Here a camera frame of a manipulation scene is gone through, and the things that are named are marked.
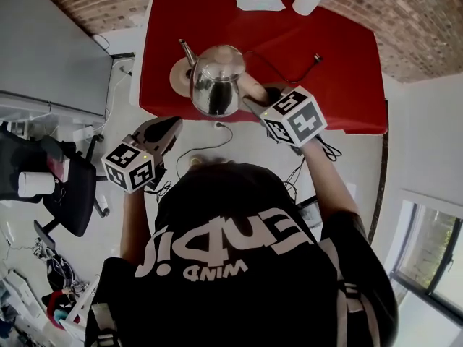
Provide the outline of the black office chair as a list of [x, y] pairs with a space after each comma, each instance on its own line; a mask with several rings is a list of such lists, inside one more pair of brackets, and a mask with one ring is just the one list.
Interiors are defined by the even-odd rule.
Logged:
[[[109, 214], [107, 209], [99, 207], [95, 198], [96, 183], [106, 178], [98, 176], [91, 163], [95, 144], [103, 142], [103, 135], [92, 136], [87, 154], [83, 155], [74, 142], [60, 142], [48, 135], [40, 140], [25, 140], [8, 131], [7, 125], [6, 121], [0, 125], [0, 201], [42, 202], [54, 218], [51, 222], [63, 225], [77, 237], [85, 233], [94, 208], [102, 218]], [[68, 181], [63, 183], [53, 175], [55, 190], [52, 194], [20, 197], [19, 174], [51, 173], [46, 164], [48, 155], [57, 160], [64, 157], [71, 160]]]

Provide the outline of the person's left forearm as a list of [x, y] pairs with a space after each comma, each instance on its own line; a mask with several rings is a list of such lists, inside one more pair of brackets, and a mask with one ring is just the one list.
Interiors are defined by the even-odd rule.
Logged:
[[134, 266], [143, 264], [150, 238], [144, 191], [125, 194], [120, 257]]

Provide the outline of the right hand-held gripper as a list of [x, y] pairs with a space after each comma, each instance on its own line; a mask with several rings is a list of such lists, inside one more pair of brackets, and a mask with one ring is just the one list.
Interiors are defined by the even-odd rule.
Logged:
[[251, 98], [241, 99], [241, 109], [262, 121], [277, 142], [301, 147], [327, 127], [327, 122], [315, 99], [304, 87], [290, 90], [283, 82], [265, 85], [269, 108]]

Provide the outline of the person's black printed T-shirt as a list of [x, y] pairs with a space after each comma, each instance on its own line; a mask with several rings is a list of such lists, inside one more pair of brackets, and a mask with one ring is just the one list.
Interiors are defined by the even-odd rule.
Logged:
[[399, 316], [357, 214], [315, 239], [280, 178], [244, 163], [187, 172], [143, 264], [107, 259], [94, 304], [121, 347], [391, 347]]

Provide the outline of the grey cabinet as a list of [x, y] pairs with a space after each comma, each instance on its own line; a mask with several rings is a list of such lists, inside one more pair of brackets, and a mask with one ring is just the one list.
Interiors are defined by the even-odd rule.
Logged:
[[113, 59], [50, 0], [0, 0], [0, 99], [105, 115]]

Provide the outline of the dark-framed window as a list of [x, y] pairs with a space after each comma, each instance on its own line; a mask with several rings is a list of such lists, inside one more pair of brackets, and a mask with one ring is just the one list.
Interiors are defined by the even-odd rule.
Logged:
[[405, 231], [390, 275], [463, 327], [463, 216], [404, 202]]

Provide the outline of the person's right forearm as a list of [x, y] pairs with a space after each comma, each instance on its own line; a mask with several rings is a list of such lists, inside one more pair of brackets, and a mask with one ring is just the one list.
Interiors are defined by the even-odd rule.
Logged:
[[338, 212], [359, 214], [347, 186], [320, 143], [310, 140], [301, 147], [310, 173], [323, 222]]

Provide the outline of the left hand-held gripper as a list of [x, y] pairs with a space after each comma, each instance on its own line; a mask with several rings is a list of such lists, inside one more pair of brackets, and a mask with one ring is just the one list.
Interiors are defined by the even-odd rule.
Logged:
[[127, 193], [155, 189], [166, 173], [164, 156], [182, 130], [180, 116], [158, 117], [142, 123], [101, 161], [106, 177]]

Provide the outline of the red notebook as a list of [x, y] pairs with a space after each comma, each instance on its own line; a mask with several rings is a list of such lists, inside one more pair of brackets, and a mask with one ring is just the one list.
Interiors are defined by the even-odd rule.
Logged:
[[63, 160], [57, 160], [48, 155], [46, 160], [46, 164], [50, 172], [63, 183], [68, 181], [70, 163], [71, 160], [67, 157], [64, 157]]

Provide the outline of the black curved floor strip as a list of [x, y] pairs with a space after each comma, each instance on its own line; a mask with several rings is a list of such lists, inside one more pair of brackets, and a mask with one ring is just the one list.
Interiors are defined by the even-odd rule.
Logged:
[[387, 115], [387, 127], [386, 133], [382, 136], [382, 149], [381, 149], [381, 169], [379, 174], [379, 181], [378, 181], [378, 190], [376, 195], [375, 207], [373, 211], [372, 222], [370, 225], [370, 230], [368, 233], [368, 241], [370, 244], [373, 243], [373, 239], [375, 236], [375, 232], [378, 227], [378, 221], [381, 214], [381, 208], [383, 204], [383, 197], [386, 188], [386, 177], [387, 177], [387, 170], [388, 170], [388, 145], [389, 145], [389, 115], [388, 115], [388, 100], [385, 99], [386, 102], [386, 115]]

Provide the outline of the grey box device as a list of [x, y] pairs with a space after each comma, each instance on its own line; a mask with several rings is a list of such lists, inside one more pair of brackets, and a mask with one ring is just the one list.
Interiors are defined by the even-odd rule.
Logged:
[[297, 209], [308, 228], [317, 228], [322, 225], [323, 221], [320, 215], [318, 199], [316, 196], [312, 196], [311, 198], [298, 203]]

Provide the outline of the round wooden coaster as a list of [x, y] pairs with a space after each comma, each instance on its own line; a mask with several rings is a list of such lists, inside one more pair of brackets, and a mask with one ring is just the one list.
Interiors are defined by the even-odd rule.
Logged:
[[182, 97], [190, 97], [190, 75], [192, 67], [187, 58], [177, 61], [171, 68], [169, 81], [172, 89]]

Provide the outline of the shiny steel teapot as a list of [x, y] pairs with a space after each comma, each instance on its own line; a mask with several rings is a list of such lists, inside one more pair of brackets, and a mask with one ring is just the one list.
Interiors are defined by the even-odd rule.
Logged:
[[218, 45], [196, 55], [183, 39], [179, 44], [190, 65], [190, 98], [199, 112], [216, 118], [239, 110], [244, 97], [268, 104], [266, 89], [247, 73], [243, 54], [233, 46]]

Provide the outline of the red tablecloth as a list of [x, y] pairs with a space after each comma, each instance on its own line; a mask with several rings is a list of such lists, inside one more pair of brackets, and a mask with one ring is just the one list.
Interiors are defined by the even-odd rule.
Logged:
[[386, 132], [381, 64], [372, 31], [318, 7], [296, 13], [292, 0], [280, 12], [243, 11], [236, 0], [153, 0], [140, 80], [141, 108], [156, 116], [201, 120], [189, 98], [172, 89], [169, 74], [184, 57], [228, 44], [245, 57], [261, 84], [302, 86], [315, 96], [330, 130]]

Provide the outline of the white cylindrical cup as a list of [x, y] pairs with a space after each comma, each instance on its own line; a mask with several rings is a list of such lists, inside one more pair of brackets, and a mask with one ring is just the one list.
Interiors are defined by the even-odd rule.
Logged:
[[18, 176], [18, 195], [34, 197], [52, 194], [55, 190], [55, 179], [48, 172], [21, 172]]

